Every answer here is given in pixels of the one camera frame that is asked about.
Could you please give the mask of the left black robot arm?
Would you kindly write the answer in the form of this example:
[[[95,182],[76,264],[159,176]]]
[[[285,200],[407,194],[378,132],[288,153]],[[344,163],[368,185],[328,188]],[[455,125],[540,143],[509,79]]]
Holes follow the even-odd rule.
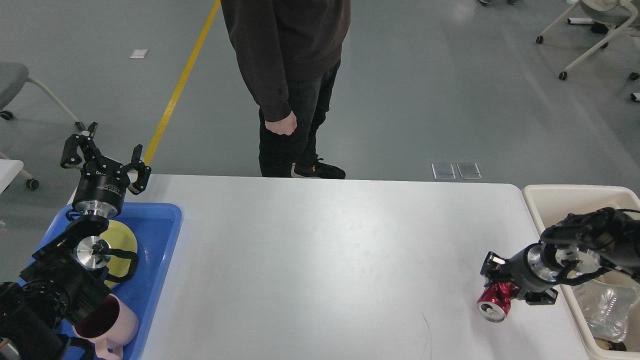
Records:
[[[127,191],[138,195],[149,181],[151,167],[135,146],[131,161],[121,164],[101,153],[94,142],[98,124],[81,127],[64,144],[60,166],[78,168],[80,180],[66,213],[69,224],[36,251],[20,272],[23,285],[3,282],[0,297],[1,358],[61,360],[71,347],[93,360],[89,340],[58,333],[62,320],[77,324],[105,301],[106,281],[123,283],[137,271],[139,257],[101,238],[110,219],[122,212]]]

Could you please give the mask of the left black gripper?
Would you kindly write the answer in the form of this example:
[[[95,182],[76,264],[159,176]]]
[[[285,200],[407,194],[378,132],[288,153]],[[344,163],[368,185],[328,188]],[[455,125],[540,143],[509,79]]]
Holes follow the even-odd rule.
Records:
[[[93,214],[114,218],[122,212],[126,191],[139,195],[147,189],[152,173],[142,159],[143,146],[133,148],[129,164],[122,165],[118,173],[107,174],[108,164],[94,142],[98,123],[90,123],[87,130],[73,133],[64,143],[60,167],[80,170],[80,180],[72,200],[72,209],[78,214]],[[131,182],[128,175],[135,170],[137,178]]]

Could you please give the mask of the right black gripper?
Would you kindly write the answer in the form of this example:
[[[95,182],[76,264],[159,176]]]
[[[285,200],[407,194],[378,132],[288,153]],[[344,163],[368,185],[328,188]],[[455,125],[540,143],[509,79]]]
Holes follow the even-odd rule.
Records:
[[[556,250],[550,244],[535,243],[519,251],[510,259],[489,251],[480,269],[483,287],[505,283],[518,287],[512,298],[522,298],[528,305],[555,305],[561,265]]]

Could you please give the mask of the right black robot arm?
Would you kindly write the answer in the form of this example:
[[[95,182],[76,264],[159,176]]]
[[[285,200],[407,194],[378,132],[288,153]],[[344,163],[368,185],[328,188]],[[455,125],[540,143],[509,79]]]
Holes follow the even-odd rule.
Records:
[[[639,221],[631,212],[604,207],[570,213],[509,259],[489,251],[480,270],[486,287],[512,285],[508,299],[553,305],[557,285],[580,285],[610,271],[638,281]]]

